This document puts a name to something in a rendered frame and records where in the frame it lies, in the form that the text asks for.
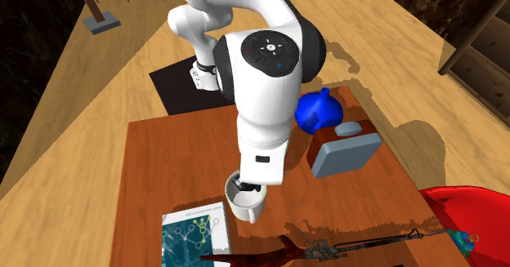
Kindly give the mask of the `white mug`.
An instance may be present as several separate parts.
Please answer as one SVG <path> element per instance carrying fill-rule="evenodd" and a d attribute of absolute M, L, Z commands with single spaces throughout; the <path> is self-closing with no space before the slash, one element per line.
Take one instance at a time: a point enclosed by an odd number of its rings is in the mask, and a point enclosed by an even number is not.
<path fill-rule="evenodd" d="M 255 224 L 257 218 L 261 215 L 264 208 L 267 187 L 261 185 L 260 192 L 242 192 L 234 186 L 234 175 L 239 173 L 235 171 L 226 181 L 225 194 L 230 208 L 236 218 Z"/>

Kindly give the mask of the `red-brown wooden table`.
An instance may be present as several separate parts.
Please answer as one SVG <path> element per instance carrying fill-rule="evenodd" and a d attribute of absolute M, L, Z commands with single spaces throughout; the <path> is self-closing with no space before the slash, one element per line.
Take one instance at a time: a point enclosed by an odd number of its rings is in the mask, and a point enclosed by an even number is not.
<path fill-rule="evenodd" d="M 239 166 L 236 117 L 226 106 L 128 125 L 110 267 L 161 267 L 163 215 L 225 200 Z M 317 179 L 306 160 L 310 139 L 294 131 L 284 181 L 270 187 L 255 224 L 228 216 L 233 253 L 278 250 L 282 234 L 306 247 L 419 229 L 422 239 L 286 267 L 469 267 L 387 145 L 360 170 Z"/>

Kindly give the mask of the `teal and white book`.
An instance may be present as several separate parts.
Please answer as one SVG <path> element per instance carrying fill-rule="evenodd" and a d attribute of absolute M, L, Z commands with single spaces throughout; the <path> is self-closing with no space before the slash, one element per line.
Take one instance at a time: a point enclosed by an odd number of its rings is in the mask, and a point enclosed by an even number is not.
<path fill-rule="evenodd" d="M 230 236 L 223 202 L 162 215 L 162 267 L 230 267 L 200 259 L 224 254 L 230 254 Z"/>

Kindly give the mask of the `dark rusty long gun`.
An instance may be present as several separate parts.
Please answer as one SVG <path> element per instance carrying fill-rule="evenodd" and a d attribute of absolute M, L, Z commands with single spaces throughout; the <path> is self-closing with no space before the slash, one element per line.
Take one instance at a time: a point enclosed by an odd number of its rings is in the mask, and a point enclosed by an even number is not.
<path fill-rule="evenodd" d="M 332 246 L 325 239 L 307 240 L 303 234 L 305 243 L 311 245 L 306 249 L 298 247 L 289 237 L 280 235 L 279 240 L 284 244 L 284 247 L 276 251 L 261 254 L 202 255 L 199 258 L 207 261 L 226 262 L 230 264 L 230 267 L 283 267 L 294 260 L 318 260 L 319 262 L 336 260 L 347 257 L 349 251 L 358 251 L 360 249 L 379 247 L 412 239 L 423 239 L 437 234 L 446 234 L 447 232 L 447 229 L 439 229 L 423 234 L 417 229 L 412 229 L 407 234 L 337 243 Z"/>

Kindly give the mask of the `brown and grey box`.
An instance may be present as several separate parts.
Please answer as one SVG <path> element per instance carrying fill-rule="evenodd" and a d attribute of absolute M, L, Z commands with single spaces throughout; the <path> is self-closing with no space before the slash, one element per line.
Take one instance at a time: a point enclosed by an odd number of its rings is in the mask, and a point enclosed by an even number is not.
<path fill-rule="evenodd" d="M 370 120 L 343 122 L 313 135 L 306 160 L 315 178 L 333 176 L 361 169 L 382 143 Z"/>

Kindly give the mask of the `blue round vase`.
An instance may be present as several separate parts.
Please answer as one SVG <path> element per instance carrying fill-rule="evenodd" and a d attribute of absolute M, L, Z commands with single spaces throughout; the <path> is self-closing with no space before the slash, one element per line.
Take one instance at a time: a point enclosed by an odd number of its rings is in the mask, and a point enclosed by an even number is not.
<path fill-rule="evenodd" d="M 314 135 L 321 128 L 341 124 L 343 108 L 330 95 L 330 90 L 323 87 L 320 91 L 306 93 L 299 98 L 294 117 L 304 132 Z"/>

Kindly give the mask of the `black robot stand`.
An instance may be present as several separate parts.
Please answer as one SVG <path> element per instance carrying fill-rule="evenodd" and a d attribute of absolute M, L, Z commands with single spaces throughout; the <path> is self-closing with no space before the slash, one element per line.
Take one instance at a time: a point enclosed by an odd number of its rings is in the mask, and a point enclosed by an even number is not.
<path fill-rule="evenodd" d="M 150 73 L 150 78 L 169 115 L 233 105 L 219 91 L 198 90 L 189 71 L 192 56 Z"/>

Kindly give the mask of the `green and blue small toy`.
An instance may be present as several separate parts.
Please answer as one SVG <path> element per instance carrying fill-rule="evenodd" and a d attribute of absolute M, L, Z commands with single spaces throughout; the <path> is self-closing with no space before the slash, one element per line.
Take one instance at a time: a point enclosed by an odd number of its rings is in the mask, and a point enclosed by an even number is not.
<path fill-rule="evenodd" d="M 470 252 L 474 250 L 475 243 L 480 238 L 477 234 L 468 234 L 462 230 L 447 229 L 447 234 L 451 237 L 464 258 L 468 258 Z"/>

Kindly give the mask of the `brown pole with grey base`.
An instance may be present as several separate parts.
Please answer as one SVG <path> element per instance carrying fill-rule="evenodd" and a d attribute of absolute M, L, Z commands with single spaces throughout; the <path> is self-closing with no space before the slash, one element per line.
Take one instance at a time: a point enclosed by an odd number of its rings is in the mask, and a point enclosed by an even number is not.
<path fill-rule="evenodd" d="M 84 2 L 92 16 L 82 19 L 82 22 L 93 35 L 121 25 L 120 21 L 110 11 L 101 12 L 95 0 L 84 0 Z"/>

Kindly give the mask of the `red chair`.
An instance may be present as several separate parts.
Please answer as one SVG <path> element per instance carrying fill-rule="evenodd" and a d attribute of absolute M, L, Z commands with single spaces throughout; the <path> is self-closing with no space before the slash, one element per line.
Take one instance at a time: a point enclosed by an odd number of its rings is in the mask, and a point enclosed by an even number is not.
<path fill-rule="evenodd" d="M 466 185 L 422 189 L 420 194 L 445 228 L 479 236 L 465 258 L 471 267 L 510 267 L 510 196 Z"/>

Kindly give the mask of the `dark wooden shelf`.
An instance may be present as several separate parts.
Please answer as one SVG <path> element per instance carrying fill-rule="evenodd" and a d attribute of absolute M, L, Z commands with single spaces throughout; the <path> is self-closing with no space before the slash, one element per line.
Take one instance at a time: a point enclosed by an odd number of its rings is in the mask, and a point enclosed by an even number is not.
<path fill-rule="evenodd" d="M 510 23 L 495 0 L 438 74 L 450 75 L 510 131 Z"/>

